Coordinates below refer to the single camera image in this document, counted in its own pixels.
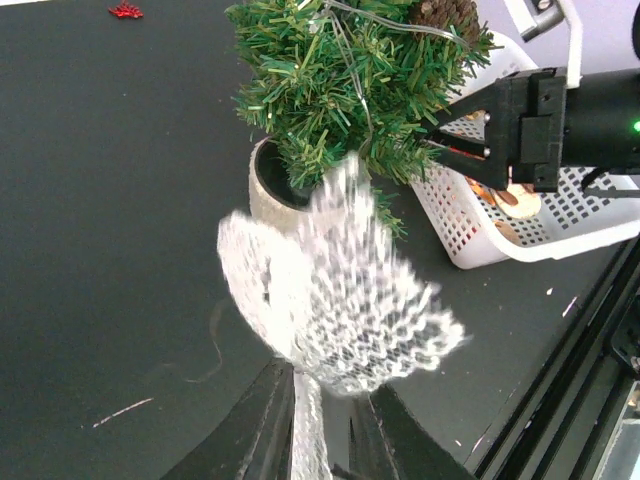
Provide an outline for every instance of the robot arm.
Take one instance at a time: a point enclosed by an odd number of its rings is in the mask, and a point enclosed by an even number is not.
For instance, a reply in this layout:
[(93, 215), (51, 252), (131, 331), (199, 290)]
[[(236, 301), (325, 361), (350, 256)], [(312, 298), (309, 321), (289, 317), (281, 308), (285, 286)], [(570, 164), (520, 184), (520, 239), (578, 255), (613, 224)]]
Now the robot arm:
[[(533, 184), (538, 192), (557, 191), (561, 167), (592, 167), (582, 182), (586, 194), (640, 198), (640, 191), (589, 188), (604, 173), (640, 174), (640, 69), (581, 76), (582, 25), (570, 0), (555, 0), (537, 16), (527, 9), (530, 21), (521, 10), (514, 14), (520, 0), (506, 1), (525, 40), (572, 16), (569, 23), (572, 32), (578, 26), (579, 47), (572, 51), (570, 46), (566, 68), (500, 78), (440, 112), (436, 125), (425, 123), (426, 141), (443, 148), (438, 162), (496, 190), (507, 188), (511, 171), (511, 181)], [(633, 31), (638, 53), (640, 6)], [(441, 129), (478, 110), (486, 112), (484, 142)]]

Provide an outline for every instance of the dark tabletop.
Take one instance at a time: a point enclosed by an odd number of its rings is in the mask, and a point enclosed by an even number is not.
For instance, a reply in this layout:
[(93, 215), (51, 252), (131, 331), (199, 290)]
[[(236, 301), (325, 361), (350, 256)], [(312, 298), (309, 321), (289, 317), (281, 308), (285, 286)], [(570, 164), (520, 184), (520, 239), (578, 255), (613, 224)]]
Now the dark tabletop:
[[(0, 478), (156, 479), (269, 359), (215, 253), (252, 147), (229, 3), (141, 0), (142, 21), (109, 1), (0, 8)], [(612, 250), (459, 271), (400, 192), (401, 250), (474, 338), (396, 386), (465, 461)]]

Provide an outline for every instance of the white plastic basket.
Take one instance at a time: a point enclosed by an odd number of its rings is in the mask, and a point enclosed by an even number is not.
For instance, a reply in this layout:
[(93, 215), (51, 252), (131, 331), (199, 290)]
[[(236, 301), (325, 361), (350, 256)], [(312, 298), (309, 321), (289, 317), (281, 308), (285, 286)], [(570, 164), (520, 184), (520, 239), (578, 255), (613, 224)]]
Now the white plastic basket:
[[(491, 52), (491, 64), (476, 72), (477, 78), (467, 82), (461, 96), (515, 71), (537, 68), (511, 39), (495, 32), (494, 39), (504, 48)], [(483, 119), (460, 119), (447, 129), (481, 139)], [(586, 168), (562, 169), (558, 193), (542, 194), (542, 210), (527, 220), (513, 219), (489, 205), (471, 190), (462, 175), (448, 168), (435, 168), (427, 182), (415, 181), (412, 187), (452, 262), (471, 269), (508, 258), (521, 262), (557, 260), (638, 235), (640, 201), (585, 197), (580, 181), (588, 172)], [(625, 176), (604, 176), (596, 185), (637, 189)], [(497, 220), (518, 234), (521, 245), (502, 236), (494, 224)]]

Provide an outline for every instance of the artificial pine branch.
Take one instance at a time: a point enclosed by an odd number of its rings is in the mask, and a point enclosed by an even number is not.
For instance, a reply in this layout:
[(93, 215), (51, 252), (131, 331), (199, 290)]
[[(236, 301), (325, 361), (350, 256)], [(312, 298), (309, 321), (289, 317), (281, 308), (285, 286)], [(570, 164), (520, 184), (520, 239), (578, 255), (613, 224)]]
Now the artificial pine branch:
[[(248, 0), (226, 11), (236, 28), (238, 55), (253, 71), (236, 99), (238, 114), (271, 136), (294, 188), (317, 184), (369, 133), (341, 52), (345, 46), (328, 19), (317, 18), (322, 0), (302, 10), (300, 1)], [(477, 25), (477, 17), (460, 18), (459, 12), (467, 17), (465, 12), (475, 12), (475, 5), (464, 4), (470, 0), (342, 1), (389, 20), (420, 24), (429, 23), (430, 8), (437, 14), (433, 21), (446, 24), (443, 2), (454, 2), (458, 14), (452, 21), (460, 25), (450, 27), (473, 40), (468, 51), (441, 37), (398, 32), (354, 13), (336, 12), (375, 129), (365, 165), (401, 184), (416, 176), (427, 179), (436, 152), (416, 139), (420, 122), (447, 106), (448, 96), (470, 75), (468, 67), (488, 63), (491, 35)], [(388, 199), (380, 202), (380, 213), (396, 233), (403, 231)]]

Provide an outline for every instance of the white mesh bow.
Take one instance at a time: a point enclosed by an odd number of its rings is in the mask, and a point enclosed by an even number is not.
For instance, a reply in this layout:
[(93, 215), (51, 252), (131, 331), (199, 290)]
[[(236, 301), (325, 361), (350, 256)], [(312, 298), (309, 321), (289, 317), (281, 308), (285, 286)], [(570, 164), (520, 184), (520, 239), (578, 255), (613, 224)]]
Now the white mesh bow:
[(325, 176), (294, 232), (234, 212), (220, 222), (218, 254), (240, 313), (296, 367), (292, 479), (331, 478), (321, 385), (373, 392), (437, 369), (464, 340), (438, 287), (396, 256), (355, 154)]

